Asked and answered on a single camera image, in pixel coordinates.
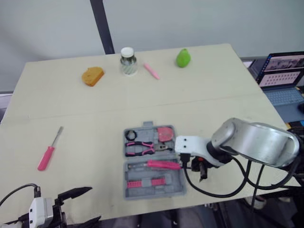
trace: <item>white wall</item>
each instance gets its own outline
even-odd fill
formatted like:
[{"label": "white wall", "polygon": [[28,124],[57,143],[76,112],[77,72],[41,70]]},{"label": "white wall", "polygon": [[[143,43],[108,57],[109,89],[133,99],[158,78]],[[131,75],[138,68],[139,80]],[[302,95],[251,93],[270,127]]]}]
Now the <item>white wall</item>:
[{"label": "white wall", "polygon": [[26,62],[104,53],[89,0],[0,1],[0,92]]},{"label": "white wall", "polygon": [[115,52],[230,43],[240,57],[304,50],[304,0],[104,0]]}]

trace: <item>green pear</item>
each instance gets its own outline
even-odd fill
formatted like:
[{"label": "green pear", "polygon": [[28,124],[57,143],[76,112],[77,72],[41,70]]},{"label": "green pear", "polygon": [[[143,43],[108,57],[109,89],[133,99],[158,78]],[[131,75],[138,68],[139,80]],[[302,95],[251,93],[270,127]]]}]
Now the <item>green pear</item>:
[{"label": "green pear", "polygon": [[179,67],[186,67],[191,60],[191,56],[187,49],[182,49],[176,57],[176,64]]}]

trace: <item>white lid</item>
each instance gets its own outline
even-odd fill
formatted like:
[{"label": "white lid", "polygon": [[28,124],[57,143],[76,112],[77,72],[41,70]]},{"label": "white lid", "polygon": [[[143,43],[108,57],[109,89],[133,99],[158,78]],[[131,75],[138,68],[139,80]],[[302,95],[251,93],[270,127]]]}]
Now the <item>white lid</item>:
[{"label": "white lid", "polygon": [[125,47],[120,51],[120,53],[122,54],[123,57],[129,58],[134,55],[134,50],[131,47]]}]

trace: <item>laptop screen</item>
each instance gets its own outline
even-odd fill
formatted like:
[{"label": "laptop screen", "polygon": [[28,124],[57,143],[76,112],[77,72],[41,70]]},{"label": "laptop screen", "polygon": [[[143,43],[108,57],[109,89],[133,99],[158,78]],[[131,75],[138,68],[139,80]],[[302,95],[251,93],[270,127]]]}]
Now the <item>laptop screen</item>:
[{"label": "laptop screen", "polygon": [[262,88],[295,86],[303,76],[304,52],[270,54],[257,82]]}]

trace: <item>gray tool case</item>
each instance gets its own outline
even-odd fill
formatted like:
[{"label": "gray tool case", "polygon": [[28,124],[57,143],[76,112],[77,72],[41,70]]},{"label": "gray tool case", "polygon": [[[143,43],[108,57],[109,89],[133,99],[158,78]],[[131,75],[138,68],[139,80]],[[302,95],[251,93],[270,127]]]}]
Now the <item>gray tool case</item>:
[{"label": "gray tool case", "polygon": [[[159,142],[157,128],[169,127],[173,130],[173,138],[168,142]],[[134,140],[127,140],[125,137],[128,131],[135,131],[137,137]],[[124,196],[126,200],[140,200],[160,197],[172,197],[186,193],[182,169],[171,170],[166,168],[148,167],[148,160],[162,160],[167,162],[179,162],[174,151],[175,130],[171,125],[153,126],[153,122],[144,122],[143,127],[125,129],[123,133],[124,147],[123,154],[127,158],[124,164]],[[155,151],[154,154],[127,157],[127,153],[139,153],[149,149],[142,145],[126,146],[132,142],[153,142],[168,146],[167,150]]]}]

